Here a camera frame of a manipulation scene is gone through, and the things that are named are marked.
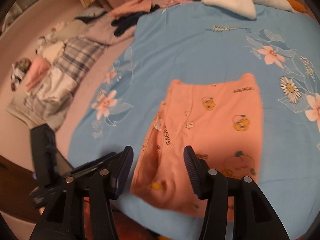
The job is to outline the blue floral blanket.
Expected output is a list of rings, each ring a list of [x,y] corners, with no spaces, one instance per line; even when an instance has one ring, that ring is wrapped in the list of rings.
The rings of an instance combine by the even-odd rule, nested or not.
[[[139,150],[171,80],[204,85],[250,72],[265,110],[259,184],[289,237],[306,233],[319,212],[319,25],[302,14],[256,10],[247,21],[193,2],[142,17],[134,41],[103,53],[75,101],[116,90],[128,109],[98,121],[88,107],[71,137],[71,164],[124,145]]]

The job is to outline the folded peach garment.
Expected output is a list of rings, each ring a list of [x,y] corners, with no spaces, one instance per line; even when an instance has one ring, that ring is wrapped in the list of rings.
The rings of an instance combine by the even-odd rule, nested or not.
[[[150,12],[152,0],[130,0],[108,13],[109,16],[120,18],[136,12]]]

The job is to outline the dark patterned small cloth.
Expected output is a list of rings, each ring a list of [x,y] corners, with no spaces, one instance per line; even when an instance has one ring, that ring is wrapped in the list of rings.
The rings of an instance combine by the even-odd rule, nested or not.
[[[11,66],[11,90],[14,92],[27,74],[31,66],[31,61],[28,58],[22,58],[12,63]]]

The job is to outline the orange cartoon print baby garment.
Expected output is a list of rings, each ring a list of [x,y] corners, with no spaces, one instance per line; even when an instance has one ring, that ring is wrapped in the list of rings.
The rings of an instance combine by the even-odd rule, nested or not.
[[[253,74],[210,85],[174,80],[144,139],[131,192],[154,207],[202,218],[206,201],[192,189],[184,148],[227,177],[257,180],[262,144],[263,104]]]

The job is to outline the pink bed sheet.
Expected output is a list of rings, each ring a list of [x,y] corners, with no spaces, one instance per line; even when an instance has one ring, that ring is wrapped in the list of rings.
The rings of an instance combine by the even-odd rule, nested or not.
[[[29,130],[43,119],[24,105],[29,91],[40,83],[51,67],[36,54],[37,40],[70,23],[83,10],[79,0],[39,0],[24,11],[1,36],[1,156],[32,171]],[[58,148],[68,157],[71,136],[84,116],[95,90],[113,61],[129,46],[133,37],[115,44],[102,54],[76,91],[62,126],[57,131]]]

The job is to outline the plaid checked quilt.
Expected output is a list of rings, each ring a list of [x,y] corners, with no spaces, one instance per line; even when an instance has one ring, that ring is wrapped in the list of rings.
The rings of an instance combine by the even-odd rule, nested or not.
[[[24,98],[29,114],[39,118],[39,124],[58,130],[81,81],[105,49],[105,45],[86,38],[71,38],[48,74]]]

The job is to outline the mauve pillow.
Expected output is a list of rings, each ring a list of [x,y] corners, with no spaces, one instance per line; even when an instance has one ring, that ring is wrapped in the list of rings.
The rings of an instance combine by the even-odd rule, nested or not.
[[[164,13],[168,7],[175,5],[182,5],[191,2],[191,0],[153,0],[153,3],[160,6],[159,11]],[[106,46],[112,46],[116,43],[122,42],[134,36],[136,25],[127,29],[122,35],[116,37],[114,32],[116,27],[111,25],[113,18],[108,14],[101,16],[96,21],[88,25],[82,33],[78,35],[79,38],[86,38],[93,42],[98,42]]]

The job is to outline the pink folded cloth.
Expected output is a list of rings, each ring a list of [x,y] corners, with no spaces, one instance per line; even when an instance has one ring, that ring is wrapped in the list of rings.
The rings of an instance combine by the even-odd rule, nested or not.
[[[41,55],[37,55],[31,64],[26,76],[25,90],[31,91],[47,75],[51,64]]]

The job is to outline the dark navy folded garment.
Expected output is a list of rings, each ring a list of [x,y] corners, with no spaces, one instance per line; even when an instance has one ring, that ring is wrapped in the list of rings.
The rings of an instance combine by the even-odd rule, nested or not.
[[[159,8],[160,6],[158,4],[152,5],[149,12],[144,12],[144,11],[134,12],[129,14],[128,16],[121,16],[119,19],[113,20],[111,22],[111,25],[113,27],[116,27],[114,31],[114,35],[116,37],[120,37],[121,35],[123,35],[123,33],[125,33],[125,31],[127,31],[127,29],[135,26],[140,17],[146,14],[152,13],[158,10]]]

